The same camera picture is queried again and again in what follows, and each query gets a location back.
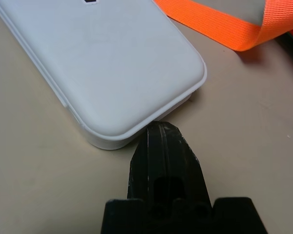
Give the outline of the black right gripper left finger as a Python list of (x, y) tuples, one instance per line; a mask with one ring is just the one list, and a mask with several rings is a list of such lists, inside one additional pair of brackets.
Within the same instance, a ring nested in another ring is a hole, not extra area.
[(167, 202), (167, 122), (149, 124), (130, 161), (127, 198)]

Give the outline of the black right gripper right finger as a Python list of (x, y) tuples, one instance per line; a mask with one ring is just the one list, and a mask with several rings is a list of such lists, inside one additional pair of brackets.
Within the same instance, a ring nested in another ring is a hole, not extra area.
[(168, 181), (172, 199), (184, 199), (190, 204), (211, 207), (200, 162), (180, 130), (162, 122), (166, 140)]

